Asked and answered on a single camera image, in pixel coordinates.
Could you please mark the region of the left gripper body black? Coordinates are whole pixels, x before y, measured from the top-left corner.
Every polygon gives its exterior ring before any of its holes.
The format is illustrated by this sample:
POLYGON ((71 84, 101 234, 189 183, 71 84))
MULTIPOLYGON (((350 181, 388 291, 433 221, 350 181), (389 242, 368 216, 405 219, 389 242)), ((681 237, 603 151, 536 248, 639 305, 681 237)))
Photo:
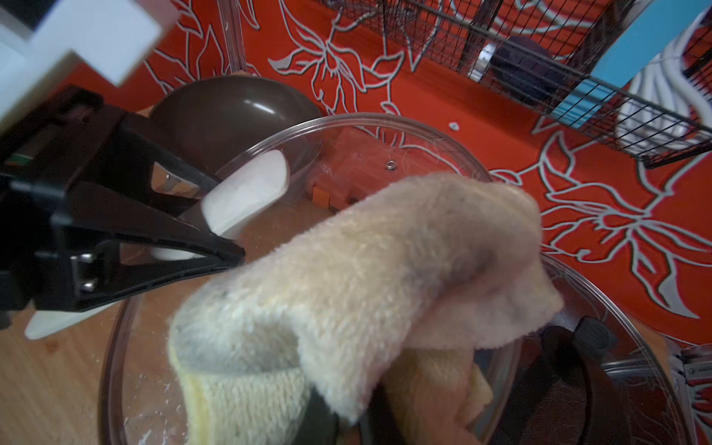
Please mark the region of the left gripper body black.
POLYGON ((76 86, 34 107, 1 133, 1 326, 34 306, 81 312, 98 286, 87 269, 99 235, 81 228, 70 201, 125 116, 76 86))

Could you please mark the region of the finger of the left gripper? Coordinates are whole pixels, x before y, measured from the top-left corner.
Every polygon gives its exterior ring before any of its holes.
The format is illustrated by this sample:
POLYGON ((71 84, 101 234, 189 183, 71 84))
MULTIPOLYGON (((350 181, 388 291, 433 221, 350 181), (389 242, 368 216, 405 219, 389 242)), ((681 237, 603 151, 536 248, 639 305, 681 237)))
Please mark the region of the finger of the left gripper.
POLYGON ((154 190, 153 171, 161 167, 198 188, 211 191, 217 176, 198 164, 187 150, 166 133, 147 127, 121 124, 87 168, 87 180, 168 214, 181 214, 198 201, 154 190))
POLYGON ((196 209, 195 198, 149 191, 136 200, 77 182, 54 203, 35 249, 35 308, 86 312, 242 265, 244 248, 183 219, 196 209))

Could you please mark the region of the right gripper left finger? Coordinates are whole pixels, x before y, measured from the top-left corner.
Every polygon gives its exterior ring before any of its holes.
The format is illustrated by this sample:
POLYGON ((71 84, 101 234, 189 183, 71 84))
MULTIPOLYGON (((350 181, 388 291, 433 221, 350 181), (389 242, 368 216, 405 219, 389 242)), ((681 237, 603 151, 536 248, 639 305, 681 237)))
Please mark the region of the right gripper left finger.
POLYGON ((311 390, 304 416, 291 445, 335 445, 339 418, 316 389, 311 390))

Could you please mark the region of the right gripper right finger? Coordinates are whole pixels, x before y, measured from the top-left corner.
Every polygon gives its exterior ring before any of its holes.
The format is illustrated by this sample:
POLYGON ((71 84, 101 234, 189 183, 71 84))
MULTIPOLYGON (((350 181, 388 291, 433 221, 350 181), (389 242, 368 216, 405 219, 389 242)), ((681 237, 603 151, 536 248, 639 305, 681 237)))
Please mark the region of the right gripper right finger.
POLYGON ((374 389, 358 422, 361 445, 406 445, 390 409, 385 389, 374 389))

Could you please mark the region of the cream yellow cloth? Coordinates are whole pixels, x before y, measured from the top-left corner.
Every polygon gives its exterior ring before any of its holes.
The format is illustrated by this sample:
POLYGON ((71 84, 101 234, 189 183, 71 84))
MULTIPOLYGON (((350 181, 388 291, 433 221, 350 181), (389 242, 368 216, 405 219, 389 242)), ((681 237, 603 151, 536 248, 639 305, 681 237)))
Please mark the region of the cream yellow cloth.
POLYGON ((175 313, 168 355, 191 444, 287 444, 313 395, 354 424, 383 386, 412 443, 470 444, 490 401, 477 350, 564 305, 541 212, 513 185, 409 176, 219 274, 175 313))

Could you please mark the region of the glass lid with white handle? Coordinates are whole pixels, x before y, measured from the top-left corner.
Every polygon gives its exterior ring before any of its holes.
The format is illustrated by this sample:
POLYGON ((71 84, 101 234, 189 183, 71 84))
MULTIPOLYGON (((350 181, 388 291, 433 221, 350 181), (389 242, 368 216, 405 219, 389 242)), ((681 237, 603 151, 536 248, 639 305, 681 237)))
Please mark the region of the glass lid with white handle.
MULTIPOLYGON (((462 144, 437 129, 399 116, 356 113, 298 124, 259 142, 251 153, 281 151, 293 164, 287 194, 250 221, 235 238, 255 261, 337 211, 315 205, 307 176, 324 144, 347 127, 397 148, 420 148, 454 174, 489 181, 487 169, 462 144)), ((96 444, 182 444, 187 439, 183 394, 167 357, 169 324, 200 286, 192 279, 112 305, 59 333, 75 344, 98 334, 107 341, 98 385, 96 444)))

